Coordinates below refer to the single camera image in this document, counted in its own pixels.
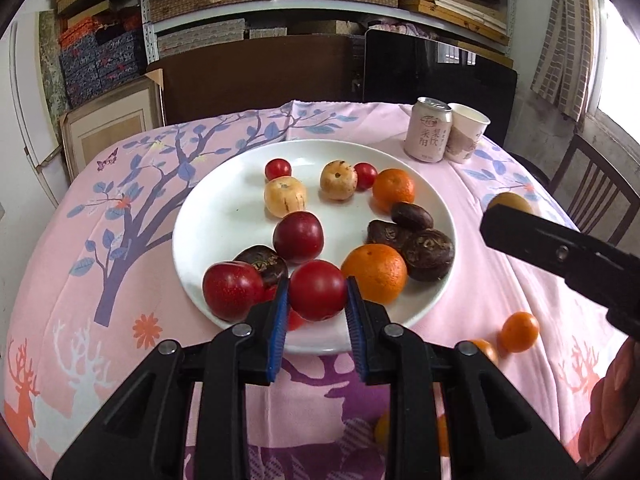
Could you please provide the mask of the person right hand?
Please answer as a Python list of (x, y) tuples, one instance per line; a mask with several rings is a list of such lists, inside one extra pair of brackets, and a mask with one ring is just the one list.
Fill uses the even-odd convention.
[(578, 438), (580, 459), (591, 466), (620, 433), (639, 401), (639, 344), (629, 337), (592, 389), (590, 412)]

